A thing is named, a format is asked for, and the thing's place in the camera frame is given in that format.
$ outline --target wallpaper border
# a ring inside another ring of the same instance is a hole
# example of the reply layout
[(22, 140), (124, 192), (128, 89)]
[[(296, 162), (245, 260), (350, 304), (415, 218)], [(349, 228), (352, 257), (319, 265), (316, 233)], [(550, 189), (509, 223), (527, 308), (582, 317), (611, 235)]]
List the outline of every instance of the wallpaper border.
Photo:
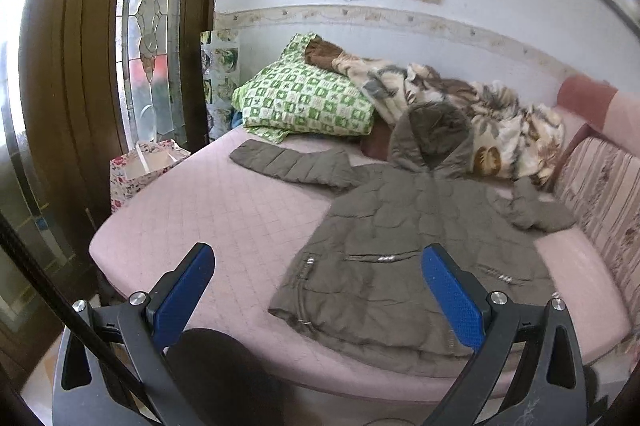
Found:
[(547, 53), (488, 29), (441, 16), (350, 5), (283, 6), (235, 13), (215, 13), (214, 29), (242, 29), (278, 24), (345, 24), (427, 34), (472, 45), (544, 70), (563, 81), (578, 71)]

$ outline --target floral blanket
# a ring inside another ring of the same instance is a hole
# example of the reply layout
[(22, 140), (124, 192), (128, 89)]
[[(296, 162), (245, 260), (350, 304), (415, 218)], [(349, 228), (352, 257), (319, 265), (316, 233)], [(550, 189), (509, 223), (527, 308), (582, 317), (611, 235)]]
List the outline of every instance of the floral blanket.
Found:
[(361, 58), (320, 37), (306, 47), (305, 61), (347, 76), (391, 127), (412, 103), (446, 101), (458, 107), (472, 122), (474, 147), (468, 170), (473, 174), (530, 177), (543, 185), (560, 159), (560, 116), (543, 104), (521, 106), (516, 92), (500, 82), (443, 79), (428, 65), (403, 68), (387, 60)]

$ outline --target gift bag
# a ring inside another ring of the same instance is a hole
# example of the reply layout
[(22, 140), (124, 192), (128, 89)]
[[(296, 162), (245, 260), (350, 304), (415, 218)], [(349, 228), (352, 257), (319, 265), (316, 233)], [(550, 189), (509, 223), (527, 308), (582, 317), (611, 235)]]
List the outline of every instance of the gift bag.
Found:
[(111, 159), (111, 213), (190, 155), (171, 139), (160, 143), (139, 141), (129, 153)]

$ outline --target pink mattress cover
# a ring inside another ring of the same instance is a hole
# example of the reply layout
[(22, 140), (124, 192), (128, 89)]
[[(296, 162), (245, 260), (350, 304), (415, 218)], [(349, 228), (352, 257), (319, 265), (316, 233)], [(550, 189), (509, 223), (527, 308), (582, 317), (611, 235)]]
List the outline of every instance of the pink mattress cover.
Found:
[[(97, 265), (118, 291), (128, 295), (149, 291), (194, 243), (210, 244), (216, 271), (188, 327), (226, 332), (254, 352), (271, 374), (301, 386), (359, 398), (439, 401), (452, 379), (406, 376), (368, 366), (300, 336), (267, 312), (287, 265), (320, 222), (332, 196), (234, 164), (229, 153), (250, 138), (254, 137), (237, 128), (142, 190), (94, 236), (90, 254)], [(283, 144), (299, 151), (335, 145), (344, 142), (294, 136)], [(355, 146), (347, 148), (353, 165), (373, 162)], [(575, 228), (556, 233), (559, 242), (551, 235), (540, 246), (572, 311), (587, 362), (615, 346), (630, 326), (604, 264), (584, 236), (583, 241), (573, 240), (576, 234), (582, 233)], [(494, 395), (504, 394), (512, 376), (501, 376)]]

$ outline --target silver bolt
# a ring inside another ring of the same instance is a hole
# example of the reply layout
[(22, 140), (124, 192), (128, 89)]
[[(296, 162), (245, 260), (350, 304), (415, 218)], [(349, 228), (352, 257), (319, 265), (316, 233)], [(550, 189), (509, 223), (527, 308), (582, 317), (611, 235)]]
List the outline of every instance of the silver bolt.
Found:
[(82, 312), (86, 308), (86, 301), (78, 300), (72, 305), (72, 307), (74, 308), (74, 311)]
[(551, 307), (557, 311), (563, 311), (566, 309), (566, 304), (560, 298), (553, 298), (553, 300), (551, 300)]
[(129, 296), (129, 303), (132, 305), (140, 305), (144, 303), (146, 300), (146, 294), (143, 292), (134, 292), (131, 296)]
[(491, 293), (491, 301), (496, 305), (504, 305), (508, 300), (509, 298), (504, 292), (496, 291)]

